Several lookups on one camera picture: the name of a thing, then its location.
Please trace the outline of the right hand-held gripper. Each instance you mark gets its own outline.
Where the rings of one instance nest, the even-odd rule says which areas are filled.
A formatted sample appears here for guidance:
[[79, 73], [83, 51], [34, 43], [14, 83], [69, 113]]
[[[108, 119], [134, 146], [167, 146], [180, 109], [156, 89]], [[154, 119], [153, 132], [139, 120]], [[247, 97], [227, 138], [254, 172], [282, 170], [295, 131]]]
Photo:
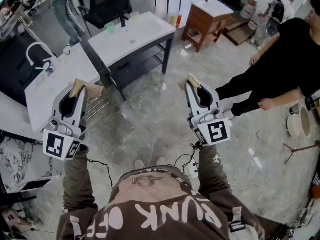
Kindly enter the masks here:
[[184, 89], [190, 116], [187, 121], [203, 147], [231, 139], [230, 121], [224, 117], [217, 91], [189, 73]]

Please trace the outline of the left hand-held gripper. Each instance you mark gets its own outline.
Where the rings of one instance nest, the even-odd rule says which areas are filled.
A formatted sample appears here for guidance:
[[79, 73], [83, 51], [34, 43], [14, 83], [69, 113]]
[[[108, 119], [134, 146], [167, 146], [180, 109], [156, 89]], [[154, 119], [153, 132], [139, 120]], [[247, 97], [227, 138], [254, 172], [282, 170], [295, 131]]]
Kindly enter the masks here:
[[[80, 125], [87, 99], [98, 98], [104, 87], [87, 82], [69, 83], [54, 99], [52, 116], [43, 129], [43, 153], [60, 161], [73, 160], [85, 137], [87, 127]], [[72, 119], [69, 124], [60, 119]]]

